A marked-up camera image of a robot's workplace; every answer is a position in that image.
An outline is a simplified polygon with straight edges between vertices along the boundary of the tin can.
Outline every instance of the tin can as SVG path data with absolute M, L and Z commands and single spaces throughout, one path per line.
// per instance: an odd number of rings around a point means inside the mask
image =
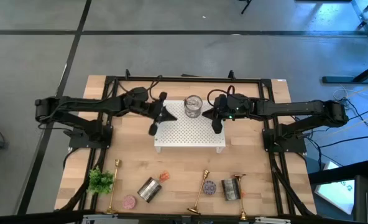
M 191 95 L 184 100 L 184 112 L 189 118 L 197 118 L 202 112 L 202 99 Z
M 157 180 L 150 177 L 147 182 L 137 191 L 137 194 L 142 197 L 146 202 L 150 202 L 154 196 L 159 192 L 162 186 L 159 184 Z
M 241 199 L 241 193 L 239 192 L 238 179 L 228 179 L 221 181 L 224 190 L 224 196 L 226 200 L 238 200 Z

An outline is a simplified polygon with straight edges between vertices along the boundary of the small plant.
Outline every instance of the small plant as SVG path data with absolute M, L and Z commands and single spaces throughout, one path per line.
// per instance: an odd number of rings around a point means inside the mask
M 92 194 L 109 194 L 113 183 L 114 176 L 110 172 L 107 171 L 102 174 L 100 169 L 96 167 L 90 171 L 90 183 L 87 191 Z

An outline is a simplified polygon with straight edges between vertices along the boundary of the concrete floor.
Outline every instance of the concrete floor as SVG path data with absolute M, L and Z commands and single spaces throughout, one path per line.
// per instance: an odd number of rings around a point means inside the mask
M 357 3 L 363 9 L 368 1 Z M 0 0 L 0 29 L 75 30 L 84 5 L 85 0 Z M 351 3 L 253 0 L 241 16 L 243 6 L 234 0 L 99 0 L 91 4 L 85 30 L 355 30 L 359 23 Z M 70 35 L 0 35 L 0 130 L 10 144 L 0 151 L 0 215 L 16 211 L 41 133 L 34 120 L 34 100 L 55 94 L 72 40 Z M 292 101 L 330 100 L 341 87 L 323 85 L 321 77 L 354 76 L 368 68 L 368 39 L 86 35 L 81 37 L 65 95 L 81 97 L 88 75 L 123 75 L 127 68 L 133 75 L 150 76 L 226 77 L 234 70 L 241 78 L 287 79 Z M 360 113 L 368 110 L 367 95 L 351 101 Z M 313 139 L 324 145 L 366 135 L 368 128 L 360 125 L 333 137 L 316 133 Z M 53 210 L 67 145 L 68 138 L 53 131 L 29 213 Z M 317 169 L 318 153 L 311 145 L 307 148 L 311 172 Z M 323 152 L 343 165 L 364 161 L 368 140 L 345 142 Z M 318 196 L 315 199 L 320 215 L 351 219 Z

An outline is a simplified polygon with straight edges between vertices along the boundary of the orange object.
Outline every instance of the orange object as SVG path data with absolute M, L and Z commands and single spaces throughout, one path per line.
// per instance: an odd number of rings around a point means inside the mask
M 170 179 L 170 174 L 169 172 L 167 172 L 167 170 L 164 170 L 160 175 L 159 175 L 159 181 L 161 183 L 165 182 L 166 180 Z

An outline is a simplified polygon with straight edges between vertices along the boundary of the wooden table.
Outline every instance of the wooden table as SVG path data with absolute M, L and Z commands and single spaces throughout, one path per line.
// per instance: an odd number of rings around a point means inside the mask
M 84 98 L 101 98 L 105 76 L 90 75 L 85 88 Z M 121 82 L 131 89 L 137 86 L 149 86 L 150 82 Z M 290 102 L 288 86 L 285 80 L 272 80 L 275 102 Z M 197 82 L 160 82 L 152 89 L 152 95 L 158 96 L 161 91 L 168 93 L 168 100 L 182 100 L 188 95 L 198 95 L 206 99 L 208 92 L 219 88 L 226 90 L 228 83 Z M 251 83 L 235 83 L 236 93 L 259 97 L 258 87 Z M 214 99 L 219 93 L 211 95 Z M 96 119 L 96 113 L 80 113 L 82 118 Z M 290 117 L 280 117 L 280 123 L 291 123 Z M 190 214 L 186 210 L 192 207 L 203 177 L 203 170 L 210 171 L 208 180 L 217 185 L 217 191 L 209 196 L 201 194 L 198 210 L 203 215 L 235 215 L 240 214 L 240 201 L 225 201 L 221 180 L 232 178 L 233 174 L 247 174 L 242 179 L 244 208 L 247 215 L 276 215 L 274 189 L 268 154 L 264 151 L 261 131 L 263 122 L 241 119 L 226 121 L 226 149 L 221 154 L 216 150 L 179 148 L 163 150 L 157 154 L 154 148 L 154 137 L 148 135 L 152 120 L 129 113 L 121 118 L 113 118 L 114 126 L 111 147 L 107 150 L 104 170 L 114 172 L 115 159 L 121 160 L 114 192 L 113 208 L 120 212 Z M 55 208 L 64 206 L 83 182 L 89 149 L 79 149 L 67 160 Z M 294 153 L 286 153 L 290 183 L 301 201 L 312 212 L 316 212 L 311 187 L 308 180 L 305 162 Z M 170 179 L 162 184 L 162 190 L 150 202 L 145 202 L 137 191 L 149 177 L 158 178 L 164 170 L 170 173 Z M 284 188 L 280 186 L 283 208 L 286 213 L 287 201 Z M 134 195 L 137 205 L 133 210 L 124 210 L 122 199 L 125 195 Z M 98 197 L 97 211 L 106 211 L 110 195 Z M 88 195 L 85 208 L 90 207 L 91 197 Z

